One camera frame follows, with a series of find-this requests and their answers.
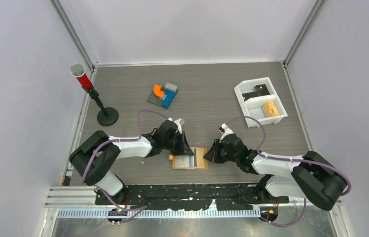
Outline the orange leather card holder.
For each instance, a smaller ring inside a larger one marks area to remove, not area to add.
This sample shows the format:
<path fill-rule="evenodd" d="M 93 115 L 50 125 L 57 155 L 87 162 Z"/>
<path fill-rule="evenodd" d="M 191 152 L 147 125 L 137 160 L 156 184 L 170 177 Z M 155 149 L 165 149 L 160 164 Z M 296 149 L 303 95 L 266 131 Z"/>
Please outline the orange leather card holder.
<path fill-rule="evenodd" d="M 207 148 L 204 148 L 204 155 L 207 153 Z M 172 168 L 176 170 L 207 170 L 208 169 L 208 161 L 204 159 L 205 167 L 202 169 L 193 168 L 193 156 L 182 155 L 182 156 L 174 156 L 169 155 L 168 160 L 172 162 Z"/>

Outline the black credit card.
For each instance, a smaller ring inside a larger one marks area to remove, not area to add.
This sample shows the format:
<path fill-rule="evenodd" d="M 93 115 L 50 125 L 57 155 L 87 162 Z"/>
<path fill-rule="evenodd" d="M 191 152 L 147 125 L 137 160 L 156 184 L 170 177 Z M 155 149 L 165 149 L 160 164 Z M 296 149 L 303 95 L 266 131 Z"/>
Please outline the black credit card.
<path fill-rule="evenodd" d="M 264 94 L 262 92 L 258 92 L 258 91 L 253 91 L 253 92 L 247 92 L 247 93 L 242 93 L 242 97 L 244 101 L 247 101 L 251 98 L 256 98 L 256 97 L 260 97 L 263 96 Z"/>
<path fill-rule="evenodd" d="M 270 95 L 270 92 L 265 84 L 259 84 L 254 87 L 255 97 Z"/>

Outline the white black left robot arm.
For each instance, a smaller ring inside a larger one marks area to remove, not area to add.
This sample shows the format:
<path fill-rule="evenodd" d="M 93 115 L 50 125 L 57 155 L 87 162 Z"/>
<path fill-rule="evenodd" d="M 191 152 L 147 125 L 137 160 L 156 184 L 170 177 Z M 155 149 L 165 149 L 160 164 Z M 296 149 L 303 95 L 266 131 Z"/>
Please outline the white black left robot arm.
<path fill-rule="evenodd" d="M 174 156 L 193 155 L 181 119 L 165 120 L 152 132 L 130 138 L 109 136 L 98 130 L 70 154 L 69 162 L 86 185 L 100 188 L 114 204 L 122 204 L 127 197 L 126 186 L 110 171 L 114 162 L 122 158 L 149 158 L 163 150 Z"/>

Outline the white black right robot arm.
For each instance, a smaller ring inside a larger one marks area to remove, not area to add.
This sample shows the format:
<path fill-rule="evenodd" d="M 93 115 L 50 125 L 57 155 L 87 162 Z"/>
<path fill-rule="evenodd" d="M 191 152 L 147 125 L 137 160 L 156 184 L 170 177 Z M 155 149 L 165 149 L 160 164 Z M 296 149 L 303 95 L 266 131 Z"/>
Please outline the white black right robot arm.
<path fill-rule="evenodd" d="M 247 148 L 234 133 L 214 140 L 204 159 L 214 163 L 232 161 L 245 173 L 263 175 L 257 196 L 266 203 L 280 196 L 305 198 L 329 211 L 351 190 L 349 179 L 317 152 L 294 157 L 272 155 Z"/>

